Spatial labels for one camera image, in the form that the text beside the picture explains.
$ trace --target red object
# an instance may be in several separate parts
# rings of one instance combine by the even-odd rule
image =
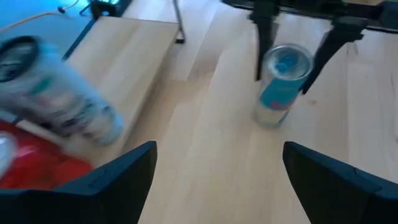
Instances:
[[[92,166],[62,153],[54,143],[0,121],[0,131],[17,140],[16,156],[0,177],[0,189],[51,190],[81,177]]]

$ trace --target wooden desk surface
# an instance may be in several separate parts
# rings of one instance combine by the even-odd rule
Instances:
[[[124,127],[118,140],[106,147],[75,136],[65,146],[68,152],[94,166],[121,155],[177,32],[178,25],[169,22],[115,17],[96,22],[67,62],[116,108]]]
[[[398,75],[396,35],[364,31],[359,54],[353,44],[344,46],[285,123],[263,129],[251,119],[259,84],[248,13],[211,0],[185,4],[188,42],[172,51],[127,144],[158,142],[140,224],[309,223],[282,162],[285,141],[398,182],[391,82]],[[330,28],[327,21],[291,15],[279,23],[278,44],[311,52]]]

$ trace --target light wood grain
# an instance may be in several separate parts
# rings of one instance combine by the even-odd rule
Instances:
[[[96,22],[67,62],[123,117],[123,130],[105,147],[73,136],[64,147],[67,152],[94,166],[120,156],[177,31],[175,23],[114,17]]]
[[[171,1],[135,3],[141,18],[174,20]],[[124,16],[136,16],[135,3]],[[163,10],[150,11],[158,5]],[[396,36],[366,31],[358,54],[353,44],[342,47],[284,124],[264,129],[251,119],[259,84],[248,12],[215,0],[180,5],[188,42],[171,52],[127,143],[158,143],[140,224],[309,223],[283,166],[284,141],[398,182]],[[284,14],[278,22],[277,44],[293,42],[313,53],[330,28],[328,21]]]

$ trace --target blue can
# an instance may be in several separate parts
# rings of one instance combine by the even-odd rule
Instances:
[[[265,127],[279,127],[312,70],[313,57],[304,47],[286,44],[271,48],[262,61],[255,120]]]

